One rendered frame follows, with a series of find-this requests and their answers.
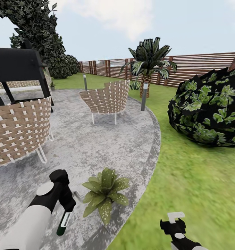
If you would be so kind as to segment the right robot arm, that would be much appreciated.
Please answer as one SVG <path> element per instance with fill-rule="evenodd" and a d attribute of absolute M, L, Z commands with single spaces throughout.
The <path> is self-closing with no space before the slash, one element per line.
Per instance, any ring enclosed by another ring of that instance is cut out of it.
<path fill-rule="evenodd" d="M 185 225 L 182 220 L 176 220 L 175 218 L 185 217 L 184 212 L 169 212 L 169 221 L 160 222 L 161 229 L 164 230 L 165 234 L 170 234 L 173 241 L 171 241 L 172 250 L 208 250 L 200 245 L 198 242 L 193 242 L 187 239 L 184 235 Z"/>

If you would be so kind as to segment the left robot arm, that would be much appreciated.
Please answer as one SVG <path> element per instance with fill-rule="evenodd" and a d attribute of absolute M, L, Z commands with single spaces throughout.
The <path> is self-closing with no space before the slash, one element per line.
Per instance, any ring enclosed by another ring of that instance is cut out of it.
<path fill-rule="evenodd" d="M 51 182 L 43 184 L 36 192 L 20 219 L 0 241 L 0 250 L 39 250 L 51 213 L 59 200 L 66 212 L 80 202 L 85 195 L 77 186 L 69 189 L 68 173 L 58 169 L 50 174 Z"/>

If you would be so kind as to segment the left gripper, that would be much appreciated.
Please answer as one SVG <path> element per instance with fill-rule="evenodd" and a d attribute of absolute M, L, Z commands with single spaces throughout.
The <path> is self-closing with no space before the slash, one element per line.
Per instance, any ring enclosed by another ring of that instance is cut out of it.
<path fill-rule="evenodd" d="M 69 191 L 66 195 L 59 197 L 59 202 L 63 206 L 66 212 L 71 211 L 76 205 L 76 201 L 74 200 L 72 193 Z"/>

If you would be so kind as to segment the insectifuge atomizer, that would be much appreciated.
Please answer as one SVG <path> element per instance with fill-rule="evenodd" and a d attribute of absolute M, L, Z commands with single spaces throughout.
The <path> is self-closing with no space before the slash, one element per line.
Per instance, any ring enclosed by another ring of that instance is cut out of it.
<path fill-rule="evenodd" d="M 71 214 L 72 214 L 72 210 L 69 212 L 64 211 L 63 217 L 61 219 L 61 222 L 59 224 L 59 227 L 57 229 L 57 235 L 58 236 L 62 236 L 66 230 L 66 227 L 68 225 L 68 222 L 70 220 Z"/>

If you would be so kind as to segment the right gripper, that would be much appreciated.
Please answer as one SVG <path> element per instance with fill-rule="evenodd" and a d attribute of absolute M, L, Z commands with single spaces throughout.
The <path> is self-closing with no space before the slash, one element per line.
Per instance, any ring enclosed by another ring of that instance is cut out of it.
<path fill-rule="evenodd" d="M 186 233 L 185 225 L 182 220 L 176 220 L 175 223 L 170 223 L 169 221 L 160 222 L 161 229 L 164 230 L 165 234 L 171 234 L 173 228 L 179 228 L 182 233 Z"/>

